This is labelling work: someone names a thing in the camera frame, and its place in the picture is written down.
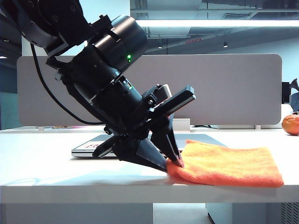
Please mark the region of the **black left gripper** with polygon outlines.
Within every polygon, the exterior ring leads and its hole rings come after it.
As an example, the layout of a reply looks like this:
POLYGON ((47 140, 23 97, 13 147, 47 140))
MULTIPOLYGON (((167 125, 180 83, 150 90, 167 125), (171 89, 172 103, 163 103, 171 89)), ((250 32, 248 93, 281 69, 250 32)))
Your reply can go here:
POLYGON ((172 96, 167 85, 157 85, 140 95, 133 87, 120 98, 119 130, 107 123, 105 132, 113 137, 99 145, 93 157, 113 151, 120 161, 127 161, 166 172, 166 159, 184 167, 176 144, 172 122, 174 112, 195 99, 188 85, 172 96))

